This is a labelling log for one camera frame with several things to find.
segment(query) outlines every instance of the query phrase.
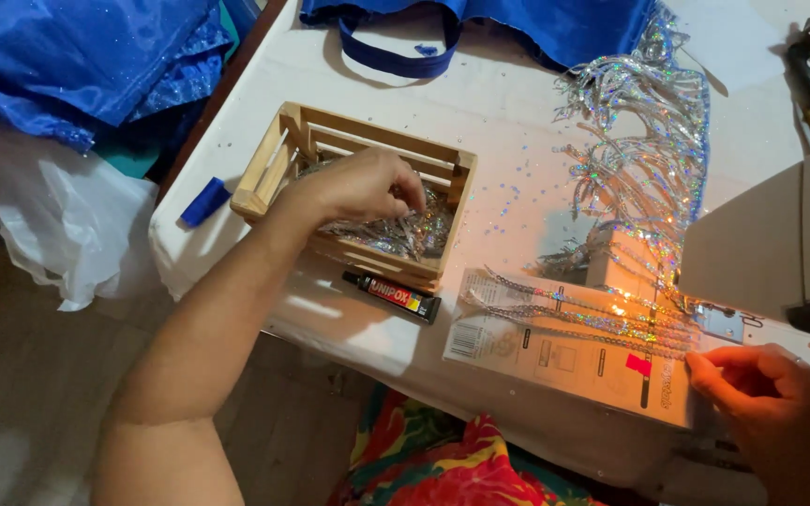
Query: colorful floral fabric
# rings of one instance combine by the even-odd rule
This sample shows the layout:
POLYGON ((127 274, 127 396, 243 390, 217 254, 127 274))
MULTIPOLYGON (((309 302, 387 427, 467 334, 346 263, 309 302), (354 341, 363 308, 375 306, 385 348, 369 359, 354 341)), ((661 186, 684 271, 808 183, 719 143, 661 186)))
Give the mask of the colorful floral fabric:
POLYGON ((557 475, 523 465, 487 414, 464 424, 380 385, 361 421, 349 472, 328 506, 597 504, 557 475))

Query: blue satin cloth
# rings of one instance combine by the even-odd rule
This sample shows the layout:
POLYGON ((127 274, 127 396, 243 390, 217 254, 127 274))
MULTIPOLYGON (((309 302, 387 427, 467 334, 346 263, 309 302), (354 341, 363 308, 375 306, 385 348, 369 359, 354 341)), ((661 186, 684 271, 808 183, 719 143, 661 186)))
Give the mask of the blue satin cloth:
POLYGON ((0 0, 0 120, 86 151, 96 132, 207 97, 218 0, 0 0))
MULTIPOLYGON (((309 25, 336 18, 386 15, 420 0, 302 0, 309 25)), ((573 67, 600 56, 631 52, 643 34, 654 0, 431 0, 462 22, 490 18, 523 33, 530 54, 546 67, 573 67)))

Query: packaging card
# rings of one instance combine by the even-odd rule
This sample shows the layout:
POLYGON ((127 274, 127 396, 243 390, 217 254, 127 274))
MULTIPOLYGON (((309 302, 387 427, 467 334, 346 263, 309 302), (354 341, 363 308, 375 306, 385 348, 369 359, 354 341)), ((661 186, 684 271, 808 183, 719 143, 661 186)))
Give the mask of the packaging card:
MULTIPOLYGON (((584 286, 530 276, 509 275, 508 278, 562 293, 596 307, 613 306, 637 313, 647 311, 628 304, 619 295, 584 286)), ((542 305, 559 311, 584 311, 575 305, 511 290, 500 285, 484 269, 467 269, 460 293, 472 293, 487 305, 542 305)), ((568 337, 562 333, 579 332, 621 339, 585 325, 536 317, 534 327, 530 328, 488 316, 464 302, 458 307, 461 315, 449 331, 444 351, 446 359, 546 385, 684 428, 692 427, 697 409, 710 409, 710 406, 696 405, 700 401, 690 394, 689 374, 682 360, 629 350, 594 339, 568 337)), ((699 351, 732 344, 707 335, 697 335, 694 339, 699 351)))

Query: red sticker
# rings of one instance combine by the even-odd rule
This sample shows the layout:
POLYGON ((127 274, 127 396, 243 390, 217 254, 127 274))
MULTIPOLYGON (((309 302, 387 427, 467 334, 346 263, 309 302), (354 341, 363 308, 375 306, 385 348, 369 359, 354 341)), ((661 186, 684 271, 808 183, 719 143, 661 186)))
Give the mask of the red sticker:
POLYGON ((627 363, 625 365, 628 369, 633 369, 643 376, 652 375, 652 363, 648 360, 643 360, 632 353, 627 355, 627 363))

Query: barcode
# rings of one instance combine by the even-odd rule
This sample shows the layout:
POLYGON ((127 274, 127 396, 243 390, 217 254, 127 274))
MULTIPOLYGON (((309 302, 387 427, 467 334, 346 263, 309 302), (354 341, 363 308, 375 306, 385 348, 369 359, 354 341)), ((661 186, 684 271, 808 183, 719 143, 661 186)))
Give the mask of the barcode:
POLYGON ((514 288, 509 288, 508 291, 505 292, 505 296, 514 301, 529 303, 531 300, 530 298, 533 297, 533 293, 519 292, 514 288))
POLYGON ((480 332, 480 327, 474 327, 467 323, 456 323, 449 351, 462 357, 474 358, 477 346, 480 343, 480 332))

